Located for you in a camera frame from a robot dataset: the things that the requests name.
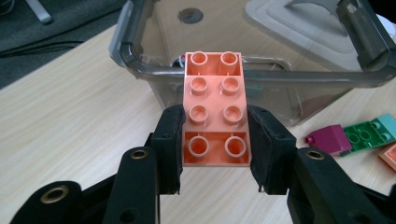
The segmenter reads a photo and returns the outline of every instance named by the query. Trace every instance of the lego stud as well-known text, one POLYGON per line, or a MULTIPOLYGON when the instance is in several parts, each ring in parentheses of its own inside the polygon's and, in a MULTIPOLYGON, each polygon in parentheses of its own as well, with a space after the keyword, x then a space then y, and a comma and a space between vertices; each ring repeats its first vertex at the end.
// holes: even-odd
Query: lego stud
POLYGON ((195 136, 189 142, 189 152, 195 158, 204 157, 209 151, 209 142, 202 136, 195 136))
POLYGON ((230 124, 230 125, 235 125, 239 121, 241 121, 243 112, 242 109, 237 106, 237 105, 229 105, 224 108, 223 110, 223 116, 225 119, 225 122, 230 124))
POLYGON ((221 82, 221 92, 225 95, 236 95, 239 91, 239 80, 235 77, 226 77, 221 82))
POLYGON ((191 55, 191 72, 194 75, 204 75, 206 70, 205 66, 207 63, 207 54, 201 52, 201 51, 196 51, 191 55))
POLYGON ((236 54, 226 51, 220 55, 218 75, 233 75, 235 73, 238 57, 236 54))
POLYGON ((204 95, 207 89, 207 81, 204 77, 195 77, 190 82, 191 93, 194 95, 204 95))
POLYGON ((232 136, 225 142, 225 151, 233 158, 240 158, 246 153, 247 145, 241 137, 232 136))
POLYGON ((369 140, 371 138, 371 135, 366 131, 360 131, 359 136, 364 140, 369 140))
POLYGON ((393 161, 396 161, 396 147, 388 151, 387 156, 390 157, 393 161))
POLYGON ((350 135, 348 135, 347 139, 349 139, 349 142, 352 144, 358 144, 360 141, 359 137, 354 133, 351 133, 350 135))
POLYGON ((204 124, 208 114, 204 105, 194 105, 189 111, 191 123, 195 125, 204 124))

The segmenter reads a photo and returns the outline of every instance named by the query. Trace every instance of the black cable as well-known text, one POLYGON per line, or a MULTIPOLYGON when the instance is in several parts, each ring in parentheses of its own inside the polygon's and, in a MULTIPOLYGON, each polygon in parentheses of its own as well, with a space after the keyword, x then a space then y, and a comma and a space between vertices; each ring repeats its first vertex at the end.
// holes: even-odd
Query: black cable
MULTIPOLYGON (((103 15, 101 15, 101 16, 99 16, 99 17, 95 17, 95 18, 90 19, 90 20, 88 20, 88 21, 85 21, 85 22, 83 22, 82 24, 80 24, 80 25, 78 25, 78 26, 75 26, 75 27, 73 27, 73 28, 71 28, 71 29, 68 29, 68 30, 65 30, 65 31, 63 31, 63 32, 60 32, 59 34, 51 35, 51 36, 48 36, 48 37, 43 38, 43 39, 41 39, 41 40, 33 41, 33 42, 31 42, 31 43, 24 44, 24 45, 19 46, 19 47, 16 47, 16 48, 6 49, 6 50, 3 50, 3 51, 0 51, 0 58, 15 57, 15 56, 18 56, 18 55, 23 55, 23 54, 25 53, 26 50, 31 50, 31 49, 33 49, 33 48, 43 48, 43 46, 46 46, 46 45, 38 46, 38 47, 32 47, 32 48, 29 48, 29 49, 25 49, 26 47, 31 47, 32 45, 38 44, 38 43, 43 42, 43 41, 50 40, 50 39, 52 39, 52 38, 54 38, 54 37, 56 37, 56 36, 64 35, 64 34, 66 34, 66 33, 69 33, 69 32, 72 32, 72 31, 74 31, 74 30, 77 30, 78 28, 80 28, 80 27, 82 27, 82 26, 85 26, 85 25, 87 25, 87 24, 89 24, 89 23, 91 23, 91 22, 100 20, 100 19, 102 19, 102 18, 104 18, 104 17, 106 17, 106 16, 108 16, 108 15, 110 15, 110 14, 113 14, 113 13, 115 13, 115 12, 119 12, 120 10, 121 10, 121 7, 116 8, 116 9, 114 9, 114 10, 109 11, 109 12, 106 13, 106 14, 103 14, 103 15)), ((79 44, 80 44, 80 43, 83 43, 83 41, 64 41, 64 42, 70 42, 70 43, 71 43, 71 42, 79 42, 79 44)))
POLYGON ((78 46, 79 44, 84 43, 83 41, 61 41, 61 42, 52 42, 40 46, 30 47, 29 49, 20 49, 14 50, 7 53, 0 54, 0 58, 9 58, 15 57, 20 55, 28 55, 28 54, 37 54, 37 53, 48 53, 51 52, 51 49, 56 48, 65 48, 65 49, 72 49, 78 46))

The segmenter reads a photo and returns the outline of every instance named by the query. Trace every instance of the magenta lego brick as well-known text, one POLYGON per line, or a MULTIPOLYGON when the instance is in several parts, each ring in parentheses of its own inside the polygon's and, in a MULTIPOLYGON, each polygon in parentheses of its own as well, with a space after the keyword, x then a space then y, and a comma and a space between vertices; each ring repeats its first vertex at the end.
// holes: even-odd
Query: magenta lego brick
POLYGON ((313 131, 306 136, 305 142, 309 146, 325 151, 333 156, 353 148, 339 124, 313 131))

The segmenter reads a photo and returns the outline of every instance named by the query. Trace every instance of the wooden table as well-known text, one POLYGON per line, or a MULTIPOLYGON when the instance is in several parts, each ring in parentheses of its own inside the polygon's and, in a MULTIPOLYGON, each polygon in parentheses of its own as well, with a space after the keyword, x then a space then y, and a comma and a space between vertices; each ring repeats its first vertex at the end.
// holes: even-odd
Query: wooden table
MULTIPOLYGON (((117 172, 143 146, 162 113, 148 83, 108 56, 114 27, 0 91, 0 220, 9 222, 37 189, 73 180, 83 189, 117 172)), ((396 79, 353 90, 305 123, 304 136, 396 114, 396 79)), ((336 160, 364 186, 388 194, 396 173, 366 150, 336 160)), ((248 168, 185 168, 180 195, 162 196, 163 223, 291 223, 286 196, 258 193, 248 168)))

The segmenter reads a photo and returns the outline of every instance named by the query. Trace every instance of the green lego brick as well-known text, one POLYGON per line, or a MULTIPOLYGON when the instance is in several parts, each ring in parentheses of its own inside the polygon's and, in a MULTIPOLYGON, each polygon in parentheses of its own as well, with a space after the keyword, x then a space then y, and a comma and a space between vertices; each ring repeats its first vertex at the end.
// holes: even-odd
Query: green lego brick
POLYGON ((345 127, 344 133, 353 148, 341 156, 363 149, 381 147, 388 143, 370 121, 345 127))
POLYGON ((387 143, 396 141, 396 119, 391 114, 385 114, 371 122, 387 143))

